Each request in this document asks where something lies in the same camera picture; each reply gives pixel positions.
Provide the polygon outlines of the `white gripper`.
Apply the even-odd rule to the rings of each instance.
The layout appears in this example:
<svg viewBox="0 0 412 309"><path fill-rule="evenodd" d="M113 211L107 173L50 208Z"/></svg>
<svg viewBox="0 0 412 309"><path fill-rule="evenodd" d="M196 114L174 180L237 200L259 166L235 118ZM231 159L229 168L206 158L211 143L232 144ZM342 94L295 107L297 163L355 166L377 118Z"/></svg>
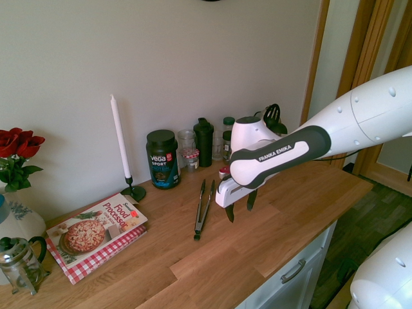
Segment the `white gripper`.
<svg viewBox="0 0 412 309"><path fill-rule="evenodd" d="M234 204L238 200L248 196L247 210L253 209L258 190L248 189L238 185L232 178L224 178L216 191L216 203L225 208L226 215L231 223L234 222Z"/></svg>

